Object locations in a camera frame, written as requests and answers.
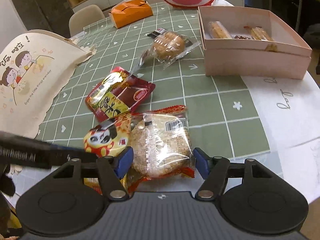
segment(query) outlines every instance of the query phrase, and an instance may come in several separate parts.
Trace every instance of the metal screw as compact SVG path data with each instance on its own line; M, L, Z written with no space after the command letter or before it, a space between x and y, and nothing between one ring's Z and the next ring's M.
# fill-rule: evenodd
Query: metal screw
M110 196L113 198L123 198L125 196L125 192L123 190L113 190L110 192Z
M200 190L198 192L198 196L200 198L211 198L211 197L213 197L213 192L210 190Z

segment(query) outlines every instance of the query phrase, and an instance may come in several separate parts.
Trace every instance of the cartoon eye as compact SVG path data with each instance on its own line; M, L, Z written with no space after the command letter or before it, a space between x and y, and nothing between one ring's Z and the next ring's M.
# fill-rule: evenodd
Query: cartoon eye
M101 143L108 143L110 141L110 136L105 136L105 138L103 138L103 140L101 141Z
M98 138L97 138L96 136L92 136L92 137L90 138L90 141L96 142L96 141L98 141Z

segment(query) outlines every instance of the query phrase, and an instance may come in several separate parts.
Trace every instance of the orange tissue box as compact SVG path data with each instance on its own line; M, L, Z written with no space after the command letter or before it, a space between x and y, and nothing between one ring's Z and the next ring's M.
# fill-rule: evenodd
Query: orange tissue box
M150 5L144 0L124 0L114 6L109 13L117 29L152 15Z

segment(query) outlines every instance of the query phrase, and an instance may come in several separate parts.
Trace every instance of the cartoon girl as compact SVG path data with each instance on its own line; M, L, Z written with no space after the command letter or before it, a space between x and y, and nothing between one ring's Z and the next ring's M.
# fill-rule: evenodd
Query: cartoon girl
M20 70L16 71L14 68L7 67L2 75L2 80L0 80L0 85L5 85L6 87L11 86L13 89L17 87L21 80Z
M30 52L27 50L20 52L17 55L15 62L17 67L24 68L25 70L28 70L32 63L37 63L35 59L32 59Z

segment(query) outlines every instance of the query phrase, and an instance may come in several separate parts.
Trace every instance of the pink cardboard box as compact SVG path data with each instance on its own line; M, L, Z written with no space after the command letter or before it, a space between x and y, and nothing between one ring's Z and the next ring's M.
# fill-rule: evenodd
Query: pink cardboard box
M312 49L274 13L247 7L198 9L206 75L304 77ZM220 21L232 37L251 37L244 26L262 27L274 41L212 39L208 25L211 21Z

